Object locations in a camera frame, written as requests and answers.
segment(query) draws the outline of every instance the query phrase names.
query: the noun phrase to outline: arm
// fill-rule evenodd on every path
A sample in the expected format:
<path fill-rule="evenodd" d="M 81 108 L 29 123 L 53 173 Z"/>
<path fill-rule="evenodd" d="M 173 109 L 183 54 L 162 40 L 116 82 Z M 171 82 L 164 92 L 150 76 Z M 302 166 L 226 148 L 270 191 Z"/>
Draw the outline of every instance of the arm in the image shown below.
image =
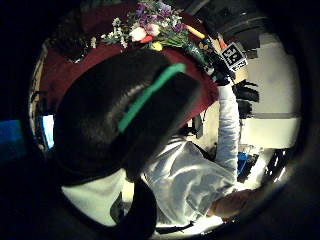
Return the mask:
<path fill-rule="evenodd" d="M 230 84 L 218 89 L 220 109 L 216 163 L 236 178 L 240 132 L 238 104 Z"/>

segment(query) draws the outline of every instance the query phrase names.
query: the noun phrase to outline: flower bouquet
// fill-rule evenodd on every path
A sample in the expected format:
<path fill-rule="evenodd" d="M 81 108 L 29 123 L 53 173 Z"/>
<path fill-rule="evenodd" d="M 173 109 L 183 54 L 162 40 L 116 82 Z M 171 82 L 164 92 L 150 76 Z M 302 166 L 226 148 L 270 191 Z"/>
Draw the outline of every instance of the flower bouquet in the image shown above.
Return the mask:
<path fill-rule="evenodd" d="M 113 31 L 100 36 L 106 44 L 120 43 L 123 48 L 142 47 L 161 51 L 163 47 L 182 48 L 202 66 L 207 65 L 201 49 L 188 38 L 192 29 L 182 23 L 181 10 L 175 10 L 162 1 L 140 0 L 135 12 L 127 15 L 126 22 L 113 20 Z M 91 46 L 95 48 L 96 39 Z"/>

